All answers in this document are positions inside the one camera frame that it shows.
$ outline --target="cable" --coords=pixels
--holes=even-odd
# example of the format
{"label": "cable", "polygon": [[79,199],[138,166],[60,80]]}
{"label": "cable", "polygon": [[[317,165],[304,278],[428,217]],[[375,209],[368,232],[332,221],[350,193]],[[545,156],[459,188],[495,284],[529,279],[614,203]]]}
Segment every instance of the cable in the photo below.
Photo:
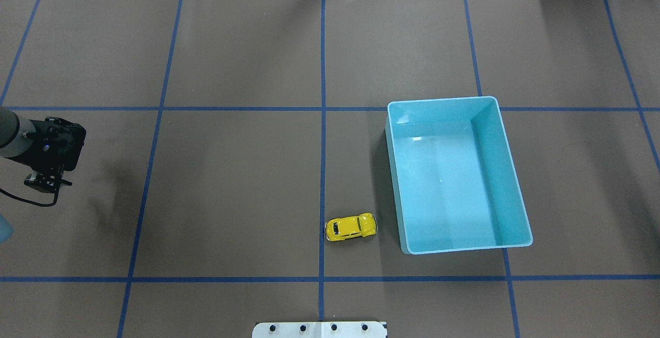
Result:
{"label": "cable", "polygon": [[41,204],[40,202],[31,201],[31,200],[28,200],[28,199],[23,199],[23,197],[18,197],[16,195],[12,194],[12,193],[6,192],[2,188],[0,188],[0,193],[2,193],[4,195],[7,195],[8,197],[10,197],[14,200],[18,200],[18,201],[21,201],[21,202],[26,202],[27,204],[36,205],[37,207],[52,207],[55,204],[57,204],[57,197],[59,197],[59,189],[57,189],[55,191],[55,196],[53,197],[53,202],[51,204]]}

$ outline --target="plastic bin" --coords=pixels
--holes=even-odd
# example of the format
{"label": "plastic bin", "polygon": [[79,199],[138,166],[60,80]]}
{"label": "plastic bin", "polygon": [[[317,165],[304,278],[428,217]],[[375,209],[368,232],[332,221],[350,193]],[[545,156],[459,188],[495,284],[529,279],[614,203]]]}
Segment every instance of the plastic bin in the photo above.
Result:
{"label": "plastic bin", "polygon": [[494,97],[390,103],[386,136],[404,253],[532,244]]}
{"label": "plastic bin", "polygon": [[5,218],[0,214],[0,243],[9,239],[14,233],[14,228],[5,220]]}

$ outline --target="blue tape line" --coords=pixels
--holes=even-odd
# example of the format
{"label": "blue tape line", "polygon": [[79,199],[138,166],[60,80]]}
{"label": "blue tape line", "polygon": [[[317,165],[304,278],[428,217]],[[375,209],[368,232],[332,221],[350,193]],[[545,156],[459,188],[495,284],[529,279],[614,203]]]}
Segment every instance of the blue tape line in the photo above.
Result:
{"label": "blue tape line", "polygon": [[513,281],[660,280],[660,275],[520,275]]}
{"label": "blue tape line", "polygon": [[321,178],[319,199],[319,321],[325,315],[325,138],[326,138],[326,107],[325,107],[325,0],[321,0]]}
{"label": "blue tape line", "polygon": [[5,276],[0,282],[126,282],[127,277],[40,277]]}
{"label": "blue tape line", "polygon": [[120,315],[119,328],[117,330],[117,338],[123,335],[123,327],[126,321],[126,312],[128,310],[128,301],[130,298],[130,286],[135,272],[135,260],[137,258],[137,249],[140,244],[140,235],[142,233],[142,221],[144,220],[144,208],[146,207],[146,198],[149,194],[149,185],[151,183],[151,171],[154,166],[154,157],[156,155],[156,146],[158,145],[158,134],[160,131],[160,122],[163,115],[163,107],[165,106],[165,97],[167,96],[167,86],[170,78],[170,68],[172,67],[172,58],[174,57],[174,46],[176,45],[176,33],[179,28],[179,18],[181,17],[181,7],[184,0],[179,0],[176,8],[176,16],[174,19],[174,30],[172,30],[172,41],[170,42],[170,53],[167,59],[167,66],[165,67],[165,76],[163,77],[163,88],[160,92],[160,104],[158,106],[158,116],[156,117],[156,127],[154,129],[154,136],[151,142],[151,152],[149,154],[149,162],[146,167],[146,178],[144,179],[144,190],[142,190],[142,202],[140,204],[140,213],[137,219],[137,226],[135,228],[135,237],[133,243],[133,250],[130,253],[130,266],[128,270],[128,281],[126,282],[126,289],[124,291],[124,300],[122,303],[122,314]]}
{"label": "blue tape line", "polygon": [[21,38],[21,43],[19,44],[19,49],[16,50],[16,56],[14,56],[14,62],[12,62],[11,64],[9,75],[7,75],[7,80],[5,81],[5,87],[2,90],[2,95],[0,95],[0,106],[2,106],[2,104],[4,103],[5,98],[7,97],[7,92],[9,92],[9,85],[11,84],[11,79],[12,77],[14,77],[14,71],[16,70],[16,66],[19,64],[19,58],[21,57],[21,52],[23,52],[23,46],[25,45],[25,41],[28,38],[28,33],[30,32],[32,22],[35,20],[35,15],[37,14],[37,9],[39,8],[40,2],[41,0],[36,0],[35,6],[32,8],[30,19],[28,20],[28,24],[25,27],[25,31],[23,32],[23,37]]}
{"label": "blue tape line", "polygon": [[386,112],[387,106],[346,106],[346,107],[328,107],[325,110],[329,112]]}
{"label": "blue tape line", "polygon": [[321,107],[325,108],[325,0],[321,0]]}
{"label": "blue tape line", "polygon": [[637,108],[555,108],[555,107],[533,107],[533,106],[503,106],[503,112],[637,112]]}
{"label": "blue tape line", "polygon": [[[233,283],[233,282],[319,282],[316,276],[281,277],[133,277],[132,283]],[[505,276],[326,276],[324,282],[466,282],[507,281]],[[512,281],[612,281],[612,280],[660,280],[660,274],[593,274],[593,275],[518,275]],[[0,282],[127,282],[128,277],[38,277],[4,276]]]}
{"label": "blue tape line", "polygon": [[[5,106],[14,111],[158,111],[158,106]],[[165,111],[227,112],[386,112],[386,106],[165,106]],[[638,108],[584,108],[543,106],[502,106],[503,112],[638,112]],[[642,108],[660,112],[660,108]]]}
{"label": "blue tape line", "polygon": [[506,281],[504,276],[327,276],[326,282],[462,282]]}
{"label": "blue tape line", "polygon": [[502,248],[504,257],[504,269],[506,271],[506,286],[509,289],[509,304],[511,305],[511,319],[514,322],[514,336],[520,338],[520,326],[518,324],[518,309],[516,308],[516,296],[514,295],[514,282],[511,277],[511,265],[509,265],[509,252]]}
{"label": "blue tape line", "polygon": [[610,22],[610,29],[612,30],[612,37],[615,40],[617,45],[617,51],[619,57],[621,58],[621,63],[623,64],[623,69],[625,71],[625,77],[628,79],[628,84],[630,85],[630,92],[632,92],[632,97],[635,99],[635,104],[637,105],[637,110],[639,110],[639,118],[641,119],[641,124],[644,126],[644,132],[646,132],[646,139],[649,141],[649,146],[651,147],[651,153],[653,154],[653,160],[655,160],[655,167],[660,172],[660,159],[658,158],[657,151],[655,150],[655,143],[653,143],[653,138],[651,136],[651,131],[648,124],[646,124],[646,117],[644,117],[644,110],[641,108],[641,102],[639,101],[639,96],[637,96],[637,90],[635,89],[635,83],[632,81],[632,75],[630,75],[630,69],[628,67],[628,62],[625,60],[623,54],[623,49],[621,43],[619,42],[617,29],[615,28],[615,21],[612,17],[612,11],[610,10],[610,3],[608,0],[603,0],[605,4],[605,12],[607,12],[607,19]]}
{"label": "blue tape line", "polygon": [[282,277],[134,277],[133,282],[318,282],[316,276],[282,276]]}
{"label": "blue tape line", "polygon": [[476,63],[476,49],[474,49],[474,35],[472,35],[472,21],[470,20],[470,6],[467,0],[463,0],[465,7],[465,21],[467,22],[467,35],[470,38],[470,51],[472,52],[472,67],[474,68],[474,80],[476,81],[476,94],[483,96],[481,93],[481,77],[479,77],[479,66]]}
{"label": "blue tape line", "polygon": [[164,110],[172,111],[228,111],[228,112],[320,112],[321,108],[314,106],[166,106]]}
{"label": "blue tape line", "polygon": [[6,106],[14,111],[156,111],[158,106]]}

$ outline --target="yellow toy car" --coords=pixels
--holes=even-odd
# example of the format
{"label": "yellow toy car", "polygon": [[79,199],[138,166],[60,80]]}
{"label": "yellow toy car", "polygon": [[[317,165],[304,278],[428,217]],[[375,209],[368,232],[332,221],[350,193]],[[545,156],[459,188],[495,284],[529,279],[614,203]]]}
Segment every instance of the yellow toy car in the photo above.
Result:
{"label": "yellow toy car", "polygon": [[325,223],[325,237],[331,242],[375,235],[378,225],[371,213],[335,218]]}

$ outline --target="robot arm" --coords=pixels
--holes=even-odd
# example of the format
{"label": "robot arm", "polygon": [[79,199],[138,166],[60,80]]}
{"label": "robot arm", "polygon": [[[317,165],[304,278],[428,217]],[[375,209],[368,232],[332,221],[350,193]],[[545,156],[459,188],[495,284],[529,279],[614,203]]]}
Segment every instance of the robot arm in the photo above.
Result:
{"label": "robot arm", "polygon": [[51,204],[40,204],[12,195],[12,199],[40,207],[56,204],[61,185],[71,186],[62,178],[64,171],[73,171],[85,144],[87,131],[58,117],[29,120],[7,108],[0,107],[0,157],[31,167],[25,185],[43,193],[54,194]]}

